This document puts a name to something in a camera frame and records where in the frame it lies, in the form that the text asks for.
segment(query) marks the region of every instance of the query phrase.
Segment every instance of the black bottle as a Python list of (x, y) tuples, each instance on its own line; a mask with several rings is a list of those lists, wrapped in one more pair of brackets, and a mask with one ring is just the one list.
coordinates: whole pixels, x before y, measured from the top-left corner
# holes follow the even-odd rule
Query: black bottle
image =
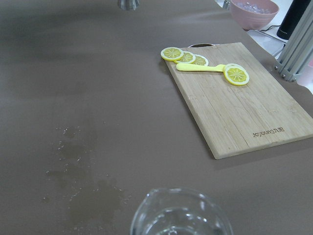
[(293, 0), (291, 6), (277, 31), (277, 36), (288, 40), (307, 9), (311, 0)]

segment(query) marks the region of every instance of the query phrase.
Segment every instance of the metal pole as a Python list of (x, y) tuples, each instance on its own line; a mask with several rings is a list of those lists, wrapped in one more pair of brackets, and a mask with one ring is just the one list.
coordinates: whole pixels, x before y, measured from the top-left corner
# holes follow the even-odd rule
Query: metal pole
[(282, 53), (275, 69), (286, 81), (296, 81), (313, 58), (313, 1), (310, 2)]

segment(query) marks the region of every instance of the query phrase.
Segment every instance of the ice cubes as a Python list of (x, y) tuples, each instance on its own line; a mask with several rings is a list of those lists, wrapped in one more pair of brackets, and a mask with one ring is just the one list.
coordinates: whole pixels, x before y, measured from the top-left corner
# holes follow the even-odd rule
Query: ice cubes
[(236, 3), (238, 7), (241, 9), (255, 12), (255, 13), (260, 13), (260, 14), (270, 14), (271, 12), (268, 9), (263, 9), (258, 7), (257, 4), (251, 4), (250, 2), (238, 2)]

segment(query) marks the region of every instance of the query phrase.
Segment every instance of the pink container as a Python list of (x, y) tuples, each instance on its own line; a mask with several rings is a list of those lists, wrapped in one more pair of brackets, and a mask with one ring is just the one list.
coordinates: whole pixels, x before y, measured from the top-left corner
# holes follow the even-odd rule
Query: pink container
[[(258, 8), (268, 9), (269, 14), (255, 13), (241, 9), (236, 4), (238, 2), (249, 2), (256, 4)], [(230, 0), (229, 11), (234, 20), (246, 31), (251, 29), (261, 29), (267, 25), (279, 11), (279, 7), (271, 0)]]

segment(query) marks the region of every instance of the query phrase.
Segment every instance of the bamboo cutting board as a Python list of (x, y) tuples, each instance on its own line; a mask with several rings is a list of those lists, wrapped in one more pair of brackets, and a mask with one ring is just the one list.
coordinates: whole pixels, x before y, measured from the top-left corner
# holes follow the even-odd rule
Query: bamboo cutting board
[(205, 56), (210, 66), (239, 64), (250, 76), (238, 87), (221, 72), (178, 71), (166, 61), (216, 159), (313, 137), (313, 118), (243, 44), (182, 49)]

